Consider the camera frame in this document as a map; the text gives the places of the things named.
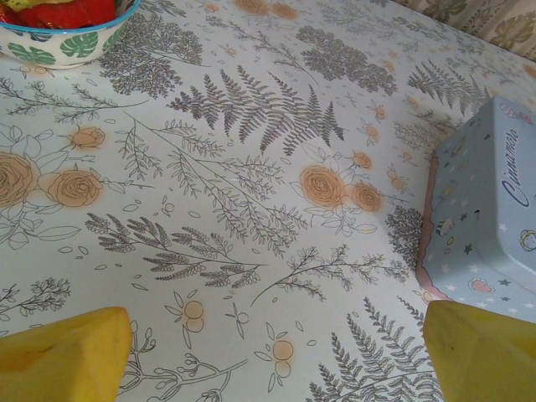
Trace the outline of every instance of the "floral tablecloth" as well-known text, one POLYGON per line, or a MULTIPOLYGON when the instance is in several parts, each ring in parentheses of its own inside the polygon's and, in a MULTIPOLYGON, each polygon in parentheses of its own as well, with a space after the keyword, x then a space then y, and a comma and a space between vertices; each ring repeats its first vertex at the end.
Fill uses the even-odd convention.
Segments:
POLYGON ((143 0, 91 65, 0 63, 0 335, 126 307, 120 402, 442 400, 430 153, 532 63, 385 0, 143 0))

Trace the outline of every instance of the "blue tin box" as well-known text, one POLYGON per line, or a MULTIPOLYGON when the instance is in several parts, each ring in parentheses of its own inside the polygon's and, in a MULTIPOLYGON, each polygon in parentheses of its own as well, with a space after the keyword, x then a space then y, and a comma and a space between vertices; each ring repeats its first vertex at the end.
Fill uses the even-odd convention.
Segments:
POLYGON ((416 275, 444 299, 536 322, 536 116, 496 96, 432 155, 416 275))

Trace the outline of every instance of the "yellow object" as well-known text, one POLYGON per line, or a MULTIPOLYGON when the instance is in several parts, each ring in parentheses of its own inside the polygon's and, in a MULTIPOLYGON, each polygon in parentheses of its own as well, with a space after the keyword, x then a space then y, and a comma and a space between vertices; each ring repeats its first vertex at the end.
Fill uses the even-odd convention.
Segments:
POLYGON ((536 324, 440 300, 424 336, 445 402, 536 400, 536 324))
POLYGON ((6 6, 11 8, 14 12, 24 10, 25 8, 36 7, 40 4, 61 4, 70 3, 73 0, 1 0, 6 6))
POLYGON ((0 401, 113 402, 131 334, 109 307, 0 338, 0 401))

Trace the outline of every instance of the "table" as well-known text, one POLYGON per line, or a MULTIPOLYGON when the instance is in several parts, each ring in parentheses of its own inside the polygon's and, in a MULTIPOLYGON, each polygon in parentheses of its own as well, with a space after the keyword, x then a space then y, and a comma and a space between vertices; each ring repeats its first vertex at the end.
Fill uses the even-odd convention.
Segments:
POLYGON ((0 63, 1 335, 126 307, 120 402, 442 400, 430 153, 532 63, 385 0, 143 0, 91 65, 0 63))

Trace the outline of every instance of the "ceramic bowl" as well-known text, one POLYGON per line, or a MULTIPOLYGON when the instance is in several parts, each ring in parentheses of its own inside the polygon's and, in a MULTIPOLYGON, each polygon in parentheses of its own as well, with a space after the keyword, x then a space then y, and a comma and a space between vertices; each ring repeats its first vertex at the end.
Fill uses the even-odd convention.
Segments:
POLYGON ((142 0, 116 0, 116 19, 81 29, 27 28, 0 23, 0 52, 47 69, 72 69, 101 57, 121 37, 142 0))

